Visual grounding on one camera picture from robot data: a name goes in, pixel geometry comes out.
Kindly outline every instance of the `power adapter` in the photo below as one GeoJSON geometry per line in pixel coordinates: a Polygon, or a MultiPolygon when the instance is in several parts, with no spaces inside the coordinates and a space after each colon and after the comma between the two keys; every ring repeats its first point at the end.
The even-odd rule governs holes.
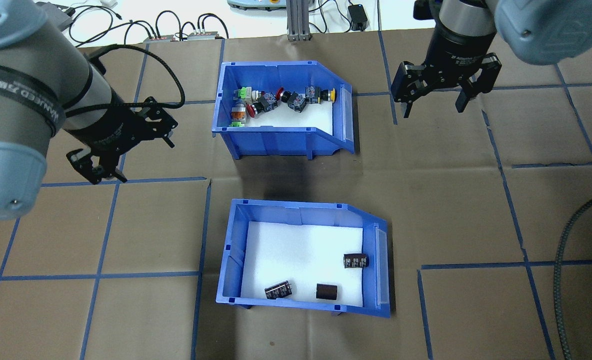
{"type": "Polygon", "coordinates": [[[108,7],[109,9],[113,9],[118,4],[118,0],[100,0],[100,3],[104,7],[108,7]]]}
{"type": "Polygon", "coordinates": [[[369,21],[367,20],[367,14],[362,4],[350,5],[347,7],[347,10],[348,18],[351,20],[351,30],[354,32],[357,30],[364,32],[367,29],[369,21]]]}

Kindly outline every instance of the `white tabletop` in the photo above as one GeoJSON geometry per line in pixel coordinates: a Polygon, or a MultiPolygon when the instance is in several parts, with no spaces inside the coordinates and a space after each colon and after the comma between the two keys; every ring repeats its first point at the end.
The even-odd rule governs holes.
{"type": "MultiPolygon", "coordinates": [[[[52,3],[65,6],[79,6],[84,0],[52,0],[52,3]]],[[[338,5],[344,15],[347,14],[348,0],[337,0],[338,5]]],[[[378,30],[378,16],[376,0],[353,0],[354,4],[362,4],[365,7],[367,17],[369,18],[369,27],[367,30],[378,30]]],[[[99,0],[87,0],[84,5],[100,5],[99,0]]],[[[380,0],[380,13],[382,30],[396,29],[417,29],[432,28],[432,20],[418,21],[412,16],[414,0],[380,0]]],[[[156,16],[163,10],[173,10],[178,14],[181,21],[191,21],[194,24],[200,14],[207,12],[214,13],[223,19],[229,29],[231,38],[246,37],[271,37],[284,35],[287,33],[287,11],[285,9],[276,9],[265,11],[261,9],[234,9],[227,4],[226,0],[118,0],[118,4],[113,7],[117,13],[122,16],[122,20],[117,18],[114,25],[126,23],[129,20],[145,20],[155,25],[156,16]]],[[[348,29],[348,23],[342,18],[333,1],[327,3],[323,10],[325,12],[326,22],[332,33],[341,33],[348,29]]],[[[310,22],[315,23],[324,30],[324,24],[320,16],[320,11],[310,13],[310,22]]],[[[80,16],[74,24],[72,34],[76,39],[84,41],[90,37],[106,30],[110,23],[110,17],[104,11],[92,10],[80,16]]],[[[222,37],[225,32],[222,25],[215,19],[209,18],[205,22],[207,31],[218,31],[222,37]]],[[[122,44],[127,27],[121,27],[109,32],[102,39],[89,44],[88,46],[103,46],[108,44],[122,44]]],[[[166,13],[161,16],[159,29],[162,35],[175,34],[178,32],[178,23],[172,14],[166,13]]],[[[317,32],[314,27],[310,27],[312,33],[317,32]]],[[[185,32],[191,32],[191,27],[187,25],[185,32]]],[[[137,44],[147,37],[142,27],[134,26],[129,30],[127,43],[137,44]]]]}

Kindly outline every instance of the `blue storage bin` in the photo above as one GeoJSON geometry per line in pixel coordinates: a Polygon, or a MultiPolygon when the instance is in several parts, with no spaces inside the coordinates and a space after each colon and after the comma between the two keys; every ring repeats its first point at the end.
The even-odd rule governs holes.
{"type": "Polygon", "coordinates": [[[246,309],[254,305],[264,305],[388,318],[388,271],[387,223],[383,219],[344,203],[234,199],[229,212],[216,302],[246,309]],[[362,269],[363,306],[296,301],[289,297],[275,300],[241,297],[245,259],[254,256],[254,253],[246,253],[250,222],[362,228],[362,252],[369,256],[369,266],[362,269]]]}
{"type": "Polygon", "coordinates": [[[306,155],[311,160],[339,149],[353,154],[351,85],[316,61],[222,63],[211,131],[214,136],[222,135],[234,159],[243,155],[306,155]],[[252,87],[274,92],[284,87],[302,92],[309,85],[336,89],[333,136],[316,127],[229,126],[236,89],[252,87]]]}

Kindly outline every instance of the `electrical cable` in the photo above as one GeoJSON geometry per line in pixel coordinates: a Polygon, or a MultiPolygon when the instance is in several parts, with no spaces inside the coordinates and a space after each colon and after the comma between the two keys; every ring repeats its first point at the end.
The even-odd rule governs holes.
{"type": "Polygon", "coordinates": [[[186,35],[186,34],[184,33],[184,27],[186,27],[186,25],[187,25],[187,24],[191,25],[191,27],[193,28],[193,32],[194,32],[194,33],[196,32],[196,26],[195,26],[195,25],[193,25],[193,23],[192,23],[191,21],[188,21],[188,22],[184,23],[184,24],[181,26],[181,28],[180,28],[181,35],[186,35]]]}
{"type": "Polygon", "coordinates": [[[315,23],[310,22],[309,25],[312,25],[312,27],[316,28],[316,30],[318,30],[318,32],[320,32],[321,34],[324,33],[319,27],[317,27],[317,25],[315,23]]]}
{"type": "Polygon", "coordinates": [[[565,245],[569,237],[569,233],[572,230],[572,226],[574,226],[577,219],[590,207],[592,207],[592,198],[579,207],[578,210],[574,212],[572,217],[570,217],[569,221],[567,221],[565,228],[560,235],[560,241],[558,243],[558,248],[556,249],[556,260],[554,261],[554,313],[556,315],[556,329],[558,330],[558,338],[560,339],[560,346],[563,350],[563,356],[565,360],[572,360],[572,354],[569,350],[569,344],[567,342],[565,323],[563,321],[563,306],[560,294],[563,253],[565,251],[565,245]]]}
{"type": "Polygon", "coordinates": [[[325,30],[321,31],[320,28],[318,27],[318,25],[316,25],[313,22],[310,22],[310,25],[313,25],[314,28],[316,28],[316,30],[318,30],[318,32],[320,32],[321,34],[324,34],[326,32],[328,32],[329,28],[327,27],[327,21],[325,19],[325,14],[323,13],[323,5],[325,5],[326,3],[330,2],[331,0],[326,0],[324,3],[321,4],[321,0],[318,0],[318,7],[316,7],[315,9],[309,10],[309,12],[314,12],[316,10],[320,10],[320,16],[321,18],[323,18],[323,24],[325,24],[325,30]]]}
{"type": "Polygon", "coordinates": [[[143,22],[146,22],[146,21],[138,20],[138,21],[130,22],[129,26],[127,27],[127,30],[125,31],[125,41],[124,41],[125,45],[127,45],[127,34],[129,34],[129,30],[131,29],[131,27],[133,27],[133,25],[140,25],[141,27],[143,27],[145,29],[145,31],[147,32],[147,38],[152,39],[151,32],[149,32],[149,29],[147,29],[146,26],[142,25],[143,22]]]}
{"type": "Polygon", "coordinates": [[[349,28],[347,30],[343,31],[344,33],[346,33],[346,32],[348,33],[351,30],[351,20],[348,19],[347,16],[344,16],[344,14],[342,14],[342,11],[340,11],[340,5],[338,5],[338,1],[333,0],[333,2],[336,3],[336,8],[338,9],[338,14],[340,14],[340,16],[342,16],[345,20],[347,20],[347,23],[349,23],[349,28]]]}
{"type": "Polygon", "coordinates": [[[92,36],[91,38],[89,38],[86,41],[78,41],[78,45],[76,45],[76,48],[80,48],[83,45],[89,44],[89,43],[93,43],[95,41],[98,41],[99,39],[101,39],[102,37],[104,37],[106,34],[108,34],[108,32],[112,32],[115,29],[121,28],[121,27],[128,27],[129,25],[131,25],[132,22],[125,22],[125,23],[121,23],[120,25],[115,25],[113,27],[110,27],[109,29],[106,29],[102,32],[99,32],[98,34],[92,36]]]}
{"type": "Polygon", "coordinates": [[[82,5],[82,6],[74,7],[75,10],[81,9],[81,8],[85,8],[85,9],[81,10],[76,16],[74,16],[74,18],[72,19],[71,25],[69,26],[69,37],[78,44],[92,43],[94,41],[101,39],[104,35],[106,35],[109,32],[109,29],[111,29],[111,27],[113,27],[113,16],[114,15],[116,16],[116,18],[122,20],[122,16],[120,16],[119,13],[115,12],[113,9],[110,9],[109,7],[106,7],[106,6],[82,5]],[[78,21],[80,16],[85,14],[87,11],[91,11],[94,9],[99,9],[99,10],[102,10],[102,11],[106,12],[107,14],[109,14],[109,16],[111,17],[111,21],[109,23],[108,29],[104,32],[100,32],[99,34],[93,36],[92,38],[87,39],[86,41],[80,41],[80,40],[74,38],[74,35],[72,34],[71,30],[74,28],[74,24],[76,23],[76,21],[78,21]]]}
{"type": "Polygon", "coordinates": [[[382,21],[380,18],[380,0],[376,0],[376,8],[378,9],[378,31],[382,31],[382,21]]]}
{"type": "Polygon", "coordinates": [[[144,48],[139,48],[137,46],[133,46],[133,45],[109,45],[105,48],[103,48],[102,52],[100,52],[100,54],[97,55],[97,57],[101,57],[103,55],[108,54],[109,52],[113,51],[113,50],[118,50],[118,49],[130,49],[130,50],[136,50],[139,51],[141,53],[144,53],[150,57],[152,57],[153,59],[155,59],[156,61],[158,61],[164,68],[165,70],[167,70],[167,72],[169,73],[169,75],[172,77],[172,79],[174,80],[176,86],[178,87],[178,91],[180,92],[180,101],[179,102],[157,102],[157,103],[150,103],[150,102],[124,102],[124,103],[113,103],[113,104],[97,104],[97,105],[90,105],[90,106],[84,106],[84,107],[79,107],[78,109],[74,109],[72,111],[68,111],[65,115],[67,117],[73,117],[73,116],[77,116],[80,114],[84,114],[87,112],[92,112],[95,110],[103,110],[103,109],[111,109],[111,108],[163,108],[163,109],[179,109],[184,105],[184,102],[186,100],[185,98],[185,93],[184,93],[184,89],[182,88],[182,84],[180,84],[180,80],[178,80],[178,77],[175,75],[174,71],[169,67],[169,65],[165,62],[165,60],[161,59],[158,55],[154,54],[153,52],[149,51],[149,50],[145,50],[144,48]]]}
{"type": "Polygon", "coordinates": [[[165,11],[161,11],[158,14],[158,17],[156,18],[156,34],[158,35],[158,37],[161,36],[160,29],[158,29],[158,21],[160,20],[160,16],[162,16],[163,14],[166,14],[166,13],[170,13],[170,14],[173,14],[175,16],[176,20],[178,21],[178,30],[179,30],[180,33],[182,33],[182,22],[180,21],[180,18],[178,17],[178,14],[176,14],[172,10],[165,10],[165,11]]]}
{"type": "Polygon", "coordinates": [[[202,30],[204,31],[205,29],[205,20],[207,20],[208,18],[216,18],[218,19],[218,21],[220,21],[220,23],[222,24],[222,27],[225,29],[225,35],[227,35],[227,39],[229,39],[229,30],[227,30],[227,25],[225,25],[225,22],[219,18],[217,16],[217,14],[214,13],[204,13],[201,16],[198,16],[198,23],[200,23],[200,25],[198,26],[198,29],[200,29],[202,27],[202,30]]]}

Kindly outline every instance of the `bin label slot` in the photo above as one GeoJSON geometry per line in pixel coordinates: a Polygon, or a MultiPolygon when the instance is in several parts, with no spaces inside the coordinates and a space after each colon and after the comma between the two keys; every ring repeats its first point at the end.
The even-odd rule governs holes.
{"type": "Polygon", "coordinates": [[[342,135],[347,141],[353,141],[353,111],[351,111],[351,93],[346,88],[342,88],[342,118],[344,128],[342,135]]]}
{"type": "Polygon", "coordinates": [[[376,228],[376,264],[377,294],[379,304],[389,303],[389,267],[387,266],[387,233],[376,228]]]}

